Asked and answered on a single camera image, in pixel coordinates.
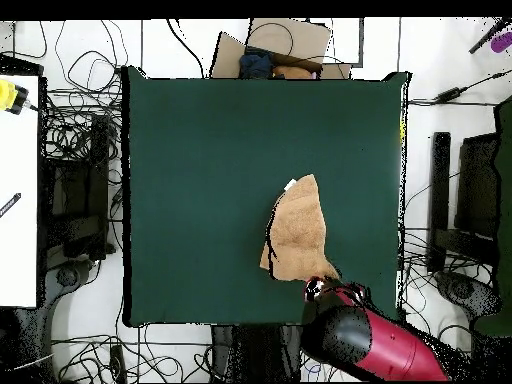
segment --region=brown cloth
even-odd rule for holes
[[[313,175],[292,185],[277,200],[267,227],[260,267],[277,280],[339,279],[325,258],[326,227]]]

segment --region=dark blue cloth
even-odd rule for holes
[[[272,61],[268,55],[244,55],[240,58],[240,73],[243,79],[268,79],[272,76]]]

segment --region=pen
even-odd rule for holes
[[[12,199],[9,200],[2,208],[0,209],[0,218],[4,216],[9,209],[11,209],[14,204],[21,199],[21,193],[16,193],[14,196],[12,196]]]

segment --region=purple object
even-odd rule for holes
[[[512,32],[506,32],[505,34],[494,37],[491,41],[491,49],[494,53],[501,53],[507,47],[512,45]]]

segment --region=yellow tool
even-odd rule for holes
[[[27,97],[27,89],[0,79],[0,111],[5,110],[19,115],[24,107],[37,110],[37,107],[32,105]]]

